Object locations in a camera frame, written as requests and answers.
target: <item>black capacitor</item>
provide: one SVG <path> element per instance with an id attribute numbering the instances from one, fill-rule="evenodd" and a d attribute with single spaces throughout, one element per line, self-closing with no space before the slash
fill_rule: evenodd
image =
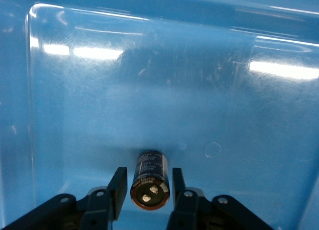
<path id="1" fill-rule="evenodd" d="M 144 210 L 163 207 L 169 199 L 168 169 L 166 157 L 149 150 L 138 158 L 131 187 L 133 203 Z"/>

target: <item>screw head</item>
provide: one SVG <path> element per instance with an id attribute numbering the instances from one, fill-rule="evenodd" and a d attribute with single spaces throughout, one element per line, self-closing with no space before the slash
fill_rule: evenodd
<path id="1" fill-rule="evenodd" d="M 186 197 L 192 197 L 192 196 L 193 196 L 193 193 L 192 193 L 191 191 L 185 191 L 185 192 L 184 192 L 184 195 L 185 195 Z"/>
<path id="2" fill-rule="evenodd" d="M 221 197 L 218 199 L 218 201 L 221 203 L 221 204 L 227 204 L 228 203 L 228 200 L 224 197 Z"/>

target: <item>blue plastic bin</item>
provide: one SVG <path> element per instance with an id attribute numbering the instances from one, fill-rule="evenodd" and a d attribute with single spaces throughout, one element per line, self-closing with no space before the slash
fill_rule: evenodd
<path id="1" fill-rule="evenodd" d="M 319 228 L 319 0 L 0 0 L 0 228 L 143 149 L 275 230 Z M 114 229 L 166 228 L 172 200 Z"/>

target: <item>scratch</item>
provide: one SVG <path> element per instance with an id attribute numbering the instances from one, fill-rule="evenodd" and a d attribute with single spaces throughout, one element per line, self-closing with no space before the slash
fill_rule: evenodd
<path id="1" fill-rule="evenodd" d="M 97 30 L 97 29 L 89 29 L 83 27 L 75 27 L 75 29 L 90 31 L 90 32 L 104 32 L 104 33 L 114 33 L 114 34 L 125 34 L 125 35 L 143 35 L 142 33 L 135 33 L 135 32 L 116 32 L 116 31 L 107 31 L 107 30 Z"/>
<path id="2" fill-rule="evenodd" d="M 130 46 L 124 41 L 123 38 L 121 38 L 122 42 L 130 49 Z"/>
<path id="3" fill-rule="evenodd" d="M 139 72 L 139 75 L 141 75 L 144 71 L 145 71 L 145 68 Z"/>
<path id="4" fill-rule="evenodd" d="M 62 188 L 59 190 L 59 193 L 64 193 L 65 190 L 69 187 L 70 185 L 70 181 L 68 180 L 63 186 Z"/>
<path id="5" fill-rule="evenodd" d="M 244 27 L 236 27 L 233 26 L 232 28 L 236 28 L 241 29 L 241 30 L 250 30 L 250 31 L 262 31 L 262 32 L 266 32 L 266 33 L 270 33 L 270 34 L 279 34 L 279 35 L 283 35 L 282 33 L 279 32 L 269 32 L 269 31 L 265 31 L 265 30 L 258 30 L 258 29 L 253 29 L 253 28 L 244 28 Z M 297 35 L 291 35 L 291 34 L 284 34 L 285 36 L 291 36 L 291 37 L 297 37 Z"/>
<path id="6" fill-rule="evenodd" d="M 63 23 L 64 25 L 67 26 L 68 23 L 62 19 L 62 15 L 63 15 L 63 14 L 64 14 L 64 11 L 58 12 L 57 15 L 56 15 L 56 18 L 57 18 L 61 23 Z"/>
<path id="7" fill-rule="evenodd" d="M 14 125 L 12 125 L 11 128 L 13 129 L 14 134 L 16 134 L 16 129 L 15 129 Z"/>
<path id="8" fill-rule="evenodd" d="M 95 81 L 98 81 L 100 79 L 103 79 L 103 78 L 107 78 L 109 75 L 103 75 L 102 77 L 99 77 L 99 78 L 96 78 L 96 79 L 93 79 L 91 81 L 88 81 L 87 83 L 90 83 L 90 82 L 95 82 Z"/>
<path id="9" fill-rule="evenodd" d="M 141 38 L 140 38 L 140 42 L 139 42 L 139 47 L 138 47 L 138 48 L 141 47 L 141 44 L 142 44 L 142 40 L 143 40 L 143 38 L 144 38 L 144 35 L 145 35 L 145 26 L 143 26 L 142 36 L 141 36 Z"/>
<path id="10" fill-rule="evenodd" d="M 186 43 L 186 45 L 185 45 L 184 56 L 185 56 L 185 53 L 186 53 L 186 48 L 187 48 L 188 43 L 189 43 L 189 41 L 187 41 L 187 43 Z"/>
<path id="11" fill-rule="evenodd" d="M 90 90 L 88 86 L 83 86 L 83 85 L 81 85 L 81 86 L 84 87 L 84 88 L 86 88 L 86 91 L 87 91 L 87 92 L 89 92 L 89 93 L 91 93 L 91 94 L 93 94 L 93 95 L 95 95 L 95 96 L 98 96 L 98 94 L 96 94 L 95 92 L 93 92 L 92 90 Z"/>
<path id="12" fill-rule="evenodd" d="M 202 68 L 200 69 L 200 79 L 201 79 L 201 82 L 203 82 L 204 75 L 203 75 L 203 69 Z"/>

